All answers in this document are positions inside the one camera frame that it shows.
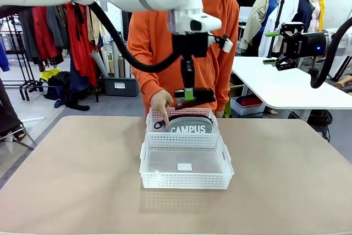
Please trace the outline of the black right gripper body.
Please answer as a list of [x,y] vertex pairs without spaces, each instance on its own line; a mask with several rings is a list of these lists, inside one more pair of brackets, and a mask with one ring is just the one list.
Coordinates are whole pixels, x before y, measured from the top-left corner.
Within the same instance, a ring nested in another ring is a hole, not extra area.
[[293,57],[323,56],[329,45],[327,32],[295,33],[292,37],[291,51]]

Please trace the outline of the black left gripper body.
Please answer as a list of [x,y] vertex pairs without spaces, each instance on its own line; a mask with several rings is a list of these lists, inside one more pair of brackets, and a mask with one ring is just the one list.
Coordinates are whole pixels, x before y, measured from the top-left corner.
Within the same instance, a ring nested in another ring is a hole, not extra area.
[[180,55],[206,57],[208,50],[208,33],[172,34],[172,50]]

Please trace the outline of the person's right hand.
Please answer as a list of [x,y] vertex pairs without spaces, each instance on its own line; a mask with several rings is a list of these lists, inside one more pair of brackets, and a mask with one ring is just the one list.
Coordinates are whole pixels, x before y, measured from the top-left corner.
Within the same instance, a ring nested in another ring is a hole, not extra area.
[[167,128],[169,127],[168,110],[172,104],[173,98],[170,93],[166,90],[160,90],[159,92],[155,93],[150,99],[151,108],[154,111],[161,113]]

